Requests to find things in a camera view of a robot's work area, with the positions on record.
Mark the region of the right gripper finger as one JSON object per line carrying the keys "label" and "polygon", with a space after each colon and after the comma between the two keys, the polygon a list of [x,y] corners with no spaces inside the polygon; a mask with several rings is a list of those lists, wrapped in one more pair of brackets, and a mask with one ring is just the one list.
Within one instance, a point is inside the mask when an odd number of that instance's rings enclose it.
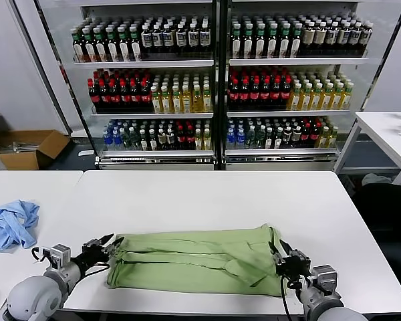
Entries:
{"label": "right gripper finger", "polygon": [[299,257],[297,250],[293,249],[287,242],[280,239],[279,243],[287,257]]}
{"label": "right gripper finger", "polygon": [[269,241],[269,248],[275,265],[281,265],[283,261],[282,255],[271,241]]}

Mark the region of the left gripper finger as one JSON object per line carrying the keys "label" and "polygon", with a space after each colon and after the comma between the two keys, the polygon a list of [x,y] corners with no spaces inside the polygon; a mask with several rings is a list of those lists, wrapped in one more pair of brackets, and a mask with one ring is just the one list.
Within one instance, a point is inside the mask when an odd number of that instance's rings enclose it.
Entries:
{"label": "left gripper finger", "polygon": [[123,241],[124,237],[117,238],[103,249],[103,253],[108,257],[112,257]]}
{"label": "left gripper finger", "polygon": [[91,247],[100,247],[102,248],[111,238],[114,236],[113,233],[104,235],[99,239],[91,239],[88,242],[83,244],[83,249],[91,248]]}

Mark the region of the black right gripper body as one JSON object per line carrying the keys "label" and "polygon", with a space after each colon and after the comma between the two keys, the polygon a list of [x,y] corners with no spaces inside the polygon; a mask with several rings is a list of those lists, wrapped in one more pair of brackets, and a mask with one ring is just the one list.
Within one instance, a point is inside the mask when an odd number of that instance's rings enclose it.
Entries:
{"label": "black right gripper body", "polygon": [[280,257],[276,263],[276,272],[280,276],[310,276],[311,260],[305,255]]}

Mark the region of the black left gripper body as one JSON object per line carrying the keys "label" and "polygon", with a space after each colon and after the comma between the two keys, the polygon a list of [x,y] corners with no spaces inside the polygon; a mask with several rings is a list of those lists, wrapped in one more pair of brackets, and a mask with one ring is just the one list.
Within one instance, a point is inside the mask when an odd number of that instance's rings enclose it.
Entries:
{"label": "black left gripper body", "polygon": [[101,245],[83,246],[81,254],[75,257],[75,264],[81,270],[88,270],[97,263],[107,263],[109,256]]}

